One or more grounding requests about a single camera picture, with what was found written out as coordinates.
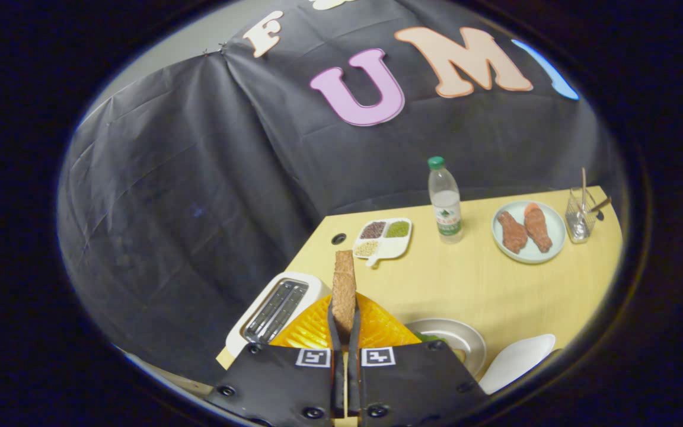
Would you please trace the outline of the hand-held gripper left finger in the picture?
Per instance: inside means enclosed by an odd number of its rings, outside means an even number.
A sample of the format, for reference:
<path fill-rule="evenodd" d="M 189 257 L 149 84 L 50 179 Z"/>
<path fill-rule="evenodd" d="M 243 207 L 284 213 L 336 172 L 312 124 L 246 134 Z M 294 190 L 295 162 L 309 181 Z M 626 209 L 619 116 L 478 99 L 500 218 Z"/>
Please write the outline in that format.
<path fill-rule="evenodd" d="M 248 343 L 207 396 L 244 424 L 333 426 L 344 418 L 345 368 L 328 304 L 330 348 L 299 349 Z"/>

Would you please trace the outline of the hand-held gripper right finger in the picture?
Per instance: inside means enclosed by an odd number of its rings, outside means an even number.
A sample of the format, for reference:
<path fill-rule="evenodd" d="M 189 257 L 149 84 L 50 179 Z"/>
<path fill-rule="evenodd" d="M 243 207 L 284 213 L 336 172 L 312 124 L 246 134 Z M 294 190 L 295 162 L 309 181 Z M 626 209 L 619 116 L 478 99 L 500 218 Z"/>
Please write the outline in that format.
<path fill-rule="evenodd" d="M 347 363 L 347 413 L 360 426 L 445 426 L 471 419 L 485 404 L 486 392 L 442 339 L 396 343 L 397 321 L 381 321 L 373 333 L 358 298 Z M 369 338 L 383 338 L 370 344 Z"/>

